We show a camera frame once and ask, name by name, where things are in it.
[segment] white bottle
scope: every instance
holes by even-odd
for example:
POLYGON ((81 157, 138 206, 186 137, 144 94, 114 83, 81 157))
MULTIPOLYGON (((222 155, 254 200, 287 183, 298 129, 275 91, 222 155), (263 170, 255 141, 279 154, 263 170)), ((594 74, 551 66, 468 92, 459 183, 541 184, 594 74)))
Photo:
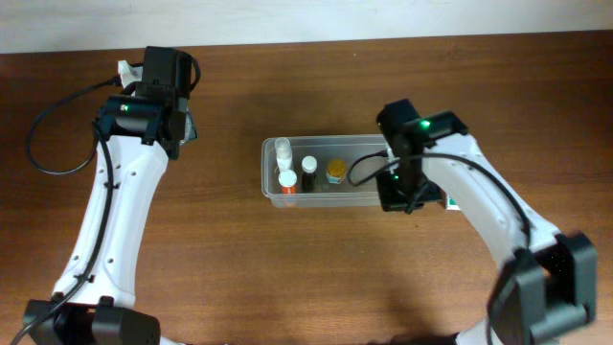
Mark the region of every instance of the white bottle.
POLYGON ((279 165, 279 173, 284 171, 294 170, 294 165, 291 157, 291 146, 287 138, 278 138, 275 140, 275 151, 277 152, 277 165, 279 165))

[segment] dark bottle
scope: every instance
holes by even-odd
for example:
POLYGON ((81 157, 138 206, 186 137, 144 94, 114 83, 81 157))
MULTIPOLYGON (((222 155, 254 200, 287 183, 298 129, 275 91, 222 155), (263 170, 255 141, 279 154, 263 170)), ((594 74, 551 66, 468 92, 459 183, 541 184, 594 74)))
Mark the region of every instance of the dark bottle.
POLYGON ((315 181, 317 180, 317 160, 313 156, 307 156, 303 159, 303 175, 302 188, 303 193, 311 193, 315 190, 315 181))

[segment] white bottle cap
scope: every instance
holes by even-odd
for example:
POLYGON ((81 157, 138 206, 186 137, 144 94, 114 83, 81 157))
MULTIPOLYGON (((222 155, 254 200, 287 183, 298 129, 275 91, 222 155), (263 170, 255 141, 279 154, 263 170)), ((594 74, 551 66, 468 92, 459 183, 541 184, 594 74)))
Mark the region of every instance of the white bottle cap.
POLYGON ((296 181, 298 181, 298 176, 293 171, 284 171, 279 174, 279 183, 282 187, 294 187, 296 181))
POLYGON ((275 151, 277 158, 286 159, 291 157, 291 146, 287 138, 278 138, 275 140, 275 151))
POLYGON ((315 173, 317 170, 317 159, 313 156, 303 158, 303 170, 305 173, 315 173))

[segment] jar lid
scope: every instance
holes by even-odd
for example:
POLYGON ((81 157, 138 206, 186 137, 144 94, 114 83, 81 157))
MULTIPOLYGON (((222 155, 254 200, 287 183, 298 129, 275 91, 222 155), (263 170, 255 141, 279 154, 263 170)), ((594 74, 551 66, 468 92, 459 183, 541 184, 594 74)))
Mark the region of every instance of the jar lid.
POLYGON ((317 170, 317 159, 313 156, 303 158, 303 170, 305 173, 315 173, 317 170))
POLYGON ((294 187, 296 181, 298 181, 298 176, 293 171, 284 171, 279 174, 279 183, 282 187, 294 187))
POLYGON ((343 177, 347 173, 347 163, 340 158, 335 158, 328 163, 328 173, 334 177, 343 177))

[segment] yellow jar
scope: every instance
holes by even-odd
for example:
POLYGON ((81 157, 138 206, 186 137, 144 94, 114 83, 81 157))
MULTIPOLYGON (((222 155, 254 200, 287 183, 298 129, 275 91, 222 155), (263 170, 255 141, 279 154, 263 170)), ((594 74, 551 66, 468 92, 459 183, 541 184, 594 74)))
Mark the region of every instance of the yellow jar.
POLYGON ((329 161, 326 176, 328 182, 333 184, 341 184, 347 174, 347 163, 340 158, 335 158, 329 161))

